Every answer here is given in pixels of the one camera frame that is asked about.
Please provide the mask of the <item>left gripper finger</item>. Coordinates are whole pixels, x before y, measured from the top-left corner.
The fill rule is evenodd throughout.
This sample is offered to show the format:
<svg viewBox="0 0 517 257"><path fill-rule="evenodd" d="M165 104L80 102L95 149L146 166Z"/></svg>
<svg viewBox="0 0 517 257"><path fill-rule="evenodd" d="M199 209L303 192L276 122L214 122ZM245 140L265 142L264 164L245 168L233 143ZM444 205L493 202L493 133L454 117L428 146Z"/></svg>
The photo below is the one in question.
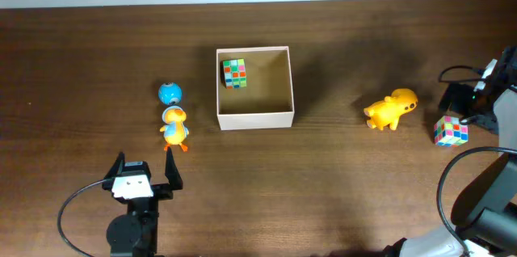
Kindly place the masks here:
<svg viewBox="0 0 517 257"><path fill-rule="evenodd" d="M105 179L113 179L113 178L115 178L123 170L124 164L125 164L124 153L123 152L119 152L115 162L113 163L113 165L111 166L109 171L106 173L104 178Z"/></svg>
<svg viewBox="0 0 517 257"><path fill-rule="evenodd" d="M170 188L173 191L183 189L183 180L179 174L177 166L175 165L174 156L170 147L166 148L165 177L167 177Z"/></svg>

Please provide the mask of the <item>rubik cube pastel colours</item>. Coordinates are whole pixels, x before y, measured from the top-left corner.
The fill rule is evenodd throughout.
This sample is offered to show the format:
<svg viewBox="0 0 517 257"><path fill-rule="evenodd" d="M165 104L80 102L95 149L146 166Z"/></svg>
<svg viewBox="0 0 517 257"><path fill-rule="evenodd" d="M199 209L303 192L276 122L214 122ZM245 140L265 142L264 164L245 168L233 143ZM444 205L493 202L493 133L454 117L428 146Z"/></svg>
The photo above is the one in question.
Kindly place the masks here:
<svg viewBox="0 0 517 257"><path fill-rule="evenodd" d="M438 146L457 147L469 141L467 125L453 116L442 116L433 127L434 143Z"/></svg>

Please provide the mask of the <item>yellow duck toy blue jacket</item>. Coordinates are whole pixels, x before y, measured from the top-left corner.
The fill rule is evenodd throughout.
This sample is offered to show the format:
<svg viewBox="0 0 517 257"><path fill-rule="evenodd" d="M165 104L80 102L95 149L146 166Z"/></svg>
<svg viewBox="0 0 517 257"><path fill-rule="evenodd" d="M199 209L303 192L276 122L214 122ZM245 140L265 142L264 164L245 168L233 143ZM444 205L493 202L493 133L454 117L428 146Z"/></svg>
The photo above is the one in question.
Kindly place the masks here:
<svg viewBox="0 0 517 257"><path fill-rule="evenodd" d="M179 106L170 106L162 113L165 125L160 128L160 132L166 141L165 151L173 145L178 145L183 152L188 151L187 146L183 144L189 135L189 130L184 124L186 119L186 112Z"/></svg>

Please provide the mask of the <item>rubik cube green orange top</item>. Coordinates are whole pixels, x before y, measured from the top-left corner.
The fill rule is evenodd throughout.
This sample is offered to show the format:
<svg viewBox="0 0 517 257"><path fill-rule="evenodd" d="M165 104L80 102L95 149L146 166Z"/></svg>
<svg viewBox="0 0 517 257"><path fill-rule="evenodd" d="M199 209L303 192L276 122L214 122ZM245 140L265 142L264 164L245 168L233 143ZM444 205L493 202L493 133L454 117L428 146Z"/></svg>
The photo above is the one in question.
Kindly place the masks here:
<svg viewBox="0 0 517 257"><path fill-rule="evenodd" d="M246 63L243 58L224 60L221 66L226 89L247 87Z"/></svg>

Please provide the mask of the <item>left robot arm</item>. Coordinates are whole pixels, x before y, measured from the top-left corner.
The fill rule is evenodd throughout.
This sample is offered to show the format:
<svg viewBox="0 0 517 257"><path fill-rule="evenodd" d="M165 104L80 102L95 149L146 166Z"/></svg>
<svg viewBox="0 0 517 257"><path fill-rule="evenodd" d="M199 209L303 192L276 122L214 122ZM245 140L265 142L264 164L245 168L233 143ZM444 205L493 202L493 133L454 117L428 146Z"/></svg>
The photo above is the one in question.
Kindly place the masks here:
<svg viewBox="0 0 517 257"><path fill-rule="evenodd" d="M126 162L119 153L105 175L102 188L127 206L127 212L111 221L106 238L111 256L155 256L158 250L158 203L171 200L183 189L183 180L170 148L166 149L166 183L152 184L147 162Z"/></svg>

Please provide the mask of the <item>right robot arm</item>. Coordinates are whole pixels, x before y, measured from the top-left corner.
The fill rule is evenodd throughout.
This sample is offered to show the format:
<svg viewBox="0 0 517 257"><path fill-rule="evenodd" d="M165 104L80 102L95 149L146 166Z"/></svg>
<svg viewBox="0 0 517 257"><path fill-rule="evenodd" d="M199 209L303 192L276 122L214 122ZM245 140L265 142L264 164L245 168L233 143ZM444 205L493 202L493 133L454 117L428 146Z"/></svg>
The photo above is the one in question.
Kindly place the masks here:
<svg viewBox="0 0 517 257"><path fill-rule="evenodd" d="M439 101L443 117L434 127L436 145L453 147L467 141L471 124L499 138L496 147L484 146L455 156L444 168L436 191L442 225L418 238L402 238L381 254L404 256L510 256L516 253L516 48L509 46L499 59L475 78L448 80ZM496 152L498 158L458 195L447 217L442 193L452 168L463 158Z"/></svg>

